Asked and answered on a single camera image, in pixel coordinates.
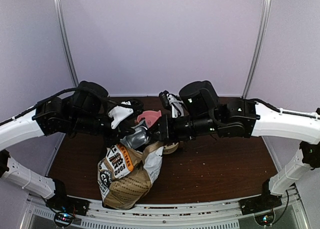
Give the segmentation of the metal food scoop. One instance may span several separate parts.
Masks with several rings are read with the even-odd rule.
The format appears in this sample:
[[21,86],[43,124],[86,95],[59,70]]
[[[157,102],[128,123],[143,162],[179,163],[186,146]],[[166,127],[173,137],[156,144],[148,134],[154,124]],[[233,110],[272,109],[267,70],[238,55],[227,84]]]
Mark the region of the metal food scoop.
[[139,125],[134,128],[134,133],[126,135],[120,140],[120,143],[130,149],[138,149],[139,147],[148,144],[150,137],[148,136],[148,127]]

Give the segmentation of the dog food bag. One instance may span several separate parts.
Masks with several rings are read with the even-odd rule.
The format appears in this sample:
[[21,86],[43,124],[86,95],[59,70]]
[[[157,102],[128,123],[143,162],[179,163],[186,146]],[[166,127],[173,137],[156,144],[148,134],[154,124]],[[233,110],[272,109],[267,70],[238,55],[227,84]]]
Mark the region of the dog food bag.
[[147,143],[137,149],[120,142],[108,146],[97,164],[97,183],[102,206],[129,210],[144,197],[157,180],[163,163],[164,144]]

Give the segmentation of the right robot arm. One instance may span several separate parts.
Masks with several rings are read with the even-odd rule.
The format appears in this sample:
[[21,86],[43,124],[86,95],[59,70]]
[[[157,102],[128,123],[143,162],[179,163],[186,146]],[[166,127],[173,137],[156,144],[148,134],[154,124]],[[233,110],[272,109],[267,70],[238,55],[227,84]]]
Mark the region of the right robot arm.
[[266,180],[256,199],[259,209],[268,209],[276,197],[306,172],[320,166],[320,115],[277,108],[261,99],[236,97],[226,104],[211,82],[194,81],[179,91],[188,115],[161,116],[150,128],[150,137],[163,143],[194,140],[217,134],[220,138],[280,137],[299,140],[293,158],[276,175]]

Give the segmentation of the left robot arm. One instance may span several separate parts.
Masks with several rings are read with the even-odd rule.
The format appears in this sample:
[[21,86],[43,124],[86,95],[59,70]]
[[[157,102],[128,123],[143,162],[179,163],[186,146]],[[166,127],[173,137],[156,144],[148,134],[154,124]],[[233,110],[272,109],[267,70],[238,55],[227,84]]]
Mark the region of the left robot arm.
[[77,87],[57,92],[1,122],[0,177],[52,200],[61,211],[67,211],[72,200],[67,196],[65,184],[21,165],[7,148],[55,133],[102,136],[115,143],[133,131],[126,123],[141,108],[132,99],[122,102],[110,99],[108,91],[94,82],[81,81]]

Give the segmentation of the pink pet bowl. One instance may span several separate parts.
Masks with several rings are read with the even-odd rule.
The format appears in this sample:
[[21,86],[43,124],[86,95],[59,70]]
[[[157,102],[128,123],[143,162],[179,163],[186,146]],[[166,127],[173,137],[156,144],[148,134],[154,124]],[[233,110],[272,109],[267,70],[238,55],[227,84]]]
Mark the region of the pink pet bowl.
[[137,116],[136,121],[139,123],[144,120],[147,127],[150,128],[161,116],[162,112],[160,110],[145,110],[142,114]]

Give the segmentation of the cream pet bowl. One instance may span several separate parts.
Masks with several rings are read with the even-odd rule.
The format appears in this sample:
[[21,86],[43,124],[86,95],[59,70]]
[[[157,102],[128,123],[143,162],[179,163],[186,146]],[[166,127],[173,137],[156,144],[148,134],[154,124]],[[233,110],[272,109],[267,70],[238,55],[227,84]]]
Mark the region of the cream pet bowl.
[[163,146],[163,154],[169,155],[174,153],[179,148],[179,142],[168,143]]

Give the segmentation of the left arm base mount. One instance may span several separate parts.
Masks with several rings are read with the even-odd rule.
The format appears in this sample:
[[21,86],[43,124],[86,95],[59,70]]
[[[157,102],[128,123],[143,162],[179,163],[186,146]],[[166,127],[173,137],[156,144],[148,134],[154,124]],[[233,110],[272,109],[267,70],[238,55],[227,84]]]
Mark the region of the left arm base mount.
[[54,196],[45,201],[47,206],[55,211],[79,216],[86,216],[90,205],[88,200],[70,196],[65,198]]

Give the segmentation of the front aluminium rail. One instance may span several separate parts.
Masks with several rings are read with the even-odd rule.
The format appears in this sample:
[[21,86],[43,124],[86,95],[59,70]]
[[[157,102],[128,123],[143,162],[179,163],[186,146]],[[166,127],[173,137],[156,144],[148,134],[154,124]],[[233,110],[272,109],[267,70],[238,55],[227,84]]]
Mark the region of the front aluminium rail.
[[136,204],[130,210],[108,209],[89,200],[86,215],[76,215],[70,229],[263,229],[274,216],[272,229],[309,229],[307,214],[295,186],[274,209],[243,214],[240,199],[181,204]]

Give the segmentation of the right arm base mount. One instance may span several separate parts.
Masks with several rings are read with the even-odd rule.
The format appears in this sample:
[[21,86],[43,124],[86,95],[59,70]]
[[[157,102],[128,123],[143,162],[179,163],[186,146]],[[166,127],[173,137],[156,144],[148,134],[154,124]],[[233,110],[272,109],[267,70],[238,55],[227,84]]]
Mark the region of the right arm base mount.
[[241,199],[238,203],[241,209],[241,213],[244,216],[279,207],[282,205],[282,197],[274,195],[258,195]]

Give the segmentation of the left aluminium frame post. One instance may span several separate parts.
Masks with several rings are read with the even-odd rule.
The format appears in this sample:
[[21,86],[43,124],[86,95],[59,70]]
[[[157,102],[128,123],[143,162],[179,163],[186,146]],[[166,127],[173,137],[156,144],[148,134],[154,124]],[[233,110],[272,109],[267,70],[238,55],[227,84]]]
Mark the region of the left aluminium frame post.
[[76,72],[76,68],[75,68],[75,64],[74,64],[74,60],[73,60],[73,56],[70,48],[70,43],[69,43],[64,13],[63,13],[62,0],[53,0],[53,3],[54,3],[56,16],[58,20],[58,26],[59,26],[60,36],[62,40],[62,48],[65,55],[66,63],[67,63],[67,70],[69,72],[73,87],[77,88],[79,86],[79,79],[78,79],[78,75]]

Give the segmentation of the aluminium frame post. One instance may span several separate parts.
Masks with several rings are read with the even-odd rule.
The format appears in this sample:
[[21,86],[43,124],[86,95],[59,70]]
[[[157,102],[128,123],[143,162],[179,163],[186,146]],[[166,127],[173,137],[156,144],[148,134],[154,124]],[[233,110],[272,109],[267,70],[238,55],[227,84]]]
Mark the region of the aluminium frame post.
[[62,40],[62,48],[65,55],[66,63],[67,63],[67,70],[69,72],[73,87],[77,88],[79,86],[79,79],[78,79],[78,75],[76,72],[76,68],[75,68],[75,64],[74,64],[74,60],[73,60],[73,56],[70,48],[70,43],[69,43],[64,13],[63,13],[62,0],[53,0],[53,3],[54,3],[56,16],[58,20],[58,26],[59,26],[60,36]]
[[250,88],[254,80],[255,72],[258,67],[259,58],[260,58],[263,42],[265,39],[267,27],[268,27],[271,7],[272,7],[272,0],[263,0],[256,43],[255,43],[253,56],[252,56],[250,67],[249,67],[248,76],[246,79],[244,90],[242,92],[243,99],[246,99],[249,95]]

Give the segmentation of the right aluminium frame post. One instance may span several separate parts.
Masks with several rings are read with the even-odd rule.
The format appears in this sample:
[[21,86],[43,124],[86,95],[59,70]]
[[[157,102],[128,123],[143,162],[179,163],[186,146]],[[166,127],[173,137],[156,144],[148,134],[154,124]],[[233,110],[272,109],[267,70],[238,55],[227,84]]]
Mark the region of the right aluminium frame post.
[[255,43],[253,56],[252,56],[250,67],[249,67],[248,76],[246,79],[244,90],[242,92],[243,99],[246,99],[249,95],[250,88],[254,80],[255,72],[258,67],[259,58],[260,58],[263,42],[265,39],[267,27],[268,27],[271,7],[272,7],[272,0],[263,0],[256,43]]

